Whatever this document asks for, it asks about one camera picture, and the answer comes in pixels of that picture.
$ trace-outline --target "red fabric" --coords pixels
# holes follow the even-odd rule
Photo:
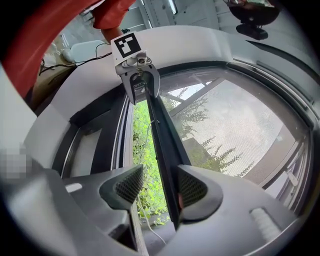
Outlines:
[[[124,34],[118,26],[109,29],[101,29],[101,32],[108,42]]]
[[[18,93],[24,98],[36,82],[41,60],[60,31],[85,8],[97,0],[46,0],[30,16],[7,50],[3,68]],[[94,12],[95,27],[119,26],[133,0],[106,0]]]
[[[129,7],[136,0],[105,0],[92,11],[96,29],[113,29],[120,25]]]

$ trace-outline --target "green tree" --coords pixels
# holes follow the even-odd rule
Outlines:
[[[143,186],[139,194],[142,207],[146,218],[150,215],[166,213],[168,211],[167,203],[162,187],[156,153],[152,139],[151,130],[147,137],[147,128],[150,123],[148,105],[146,101],[140,102],[134,106],[133,115],[133,163],[143,164]],[[143,150],[140,163],[139,156]],[[144,218],[140,204],[137,204],[138,214]]]
[[[254,165],[254,163],[255,161],[252,161],[242,172],[238,173],[236,176],[239,178],[242,178],[243,176],[245,176],[247,172],[249,172],[251,167]]]
[[[187,90],[188,87],[183,88],[177,95],[177,97],[181,98],[181,96]],[[179,104],[177,101],[168,99],[166,97],[162,97],[162,101],[169,112],[176,108]],[[197,100],[195,100],[193,103],[188,105],[186,108],[184,108],[182,111],[177,113],[172,118],[174,126],[177,129],[177,132],[181,138],[187,137],[188,134],[194,136],[196,130],[193,128],[192,124],[199,123],[208,119],[208,109],[204,107],[207,102],[208,98],[206,97],[206,95],[203,95],[199,97]],[[210,145],[212,144],[214,138],[215,137],[211,137],[201,144],[201,146],[203,147],[203,149],[205,149],[206,152],[201,152],[200,148],[187,149],[187,154],[190,158],[191,163],[201,162],[201,159],[204,158],[205,153],[207,153],[209,150],[213,148],[213,146]],[[210,156],[207,157],[206,161],[202,161],[197,166],[204,169],[224,173],[226,172],[226,168],[228,166],[232,165],[241,158],[242,154],[239,154],[235,155],[231,160],[228,160],[230,158],[230,155],[236,150],[236,148],[234,147],[228,149],[225,152],[220,152],[221,147],[222,144],[216,148],[214,153],[210,154]]]

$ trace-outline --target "window glass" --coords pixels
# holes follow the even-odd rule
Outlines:
[[[160,90],[191,164],[197,167],[269,186],[307,136],[301,120],[273,92],[235,71],[177,73],[162,78]]]

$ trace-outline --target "white surface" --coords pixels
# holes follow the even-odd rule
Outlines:
[[[232,61],[228,35],[221,31],[195,26],[169,26],[147,29],[137,34],[157,69],[186,62]],[[101,45],[97,49],[98,56],[110,51],[110,45]],[[51,104],[64,118],[69,119],[121,82],[112,56],[94,60],[78,67],[66,79]]]
[[[45,53],[43,56],[44,67],[51,67],[57,64],[56,57],[53,53]]]
[[[71,177],[89,175],[101,130],[83,136],[76,150],[71,168]]]
[[[281,230],[263,208],[256,208],[250,212],[263,239],[269,243],[280,235]]]
[[[124,16],[120,28],[121,29],[130,29],[132,32],[131,28],[138,26],[138,25],[144,25],[144,19],[141,15],[140,9],[139,8],[131,8]]]
[[[136,34],[157,69],[200,61],[236,62],[233,58],[253,64],[261,61],[308,89],[314,100],[319,99],[320,87],[305,72],[285,59],[260,50],[241,36],[197,26],[163,26]],[[98,56],[110,50],[110,45],[101,45],[97,49]],[[121,82],[112,56],[91,61],[66,79],[51,104],[68,120]]]
[[[75,62],[74,56],[72,55],[72,52],[70,49],[64,49],[62,51],[62,56],[67,62]]]
[[[82,189],[82,185],[80,183],[72,183],[65,186],[66,191],[69,193],[75,192],[77,190]]]
[[[27,153],[44,168],[51,168],[61,140],[70,124],[51,104],[39,115],[24,144]]]
[[[129,56],[123,58],[121,53],[119,52],[117,46],[115,45],[115,40],[120,39],[122,37],[127,37],[127,36],[129,36],[131,34],[135,35],[135,38],[138,41],[141,50],[136,51],[135,53],[130,54]],[[120,36],[118,36],[118,37],[116,37],[116,38],[111,40],[110,43],[111,43],[112,57],[113,57],[113,61],[114,61],[114,66],[117,66],[118,64],[124,62],[125,60],[127,60],[129,58],[135,57],[138,53],[141,53],[141,52],[145,51],[145,46],[144,46],[144,43],[142,42],[143,38],[140,38],[140,36],[139,36],[140,34],[139,35],[137,35],[137,34],[138,34],[137,32],[126,33],[126,34],[120,35]],[[123,52],[125,54],[131,52],[131,49],[130,49],[130,47],[129,47],[127,42],[125,42],[123,44],[123,48],[122,49],[123,49]]]
[[[178,13],[175,15],[177,25],[200,26],[211,29],[219,29],[219,21],[213,0],[197,0],[177,2],[185,4],[187,7],[179,6]]]
[[[0,149],[19,149],[36,118],[0,64]]]
[[[272,196],[273,198],[277,198],[277,196],[279,195],[280,191],[282,190],[282,188],[284,187],[284,185],[286,184],[288,175],[287,173],[284,171],[266,190],[265,192],[267,192],[270,196]]]
[[[96,48],[103,47],[105,42],[101,40],[89,41],[89,42],[80,42],[74,44],[70,49],[70,55],[75,62],[85,62],[89,59],[96,57]]]

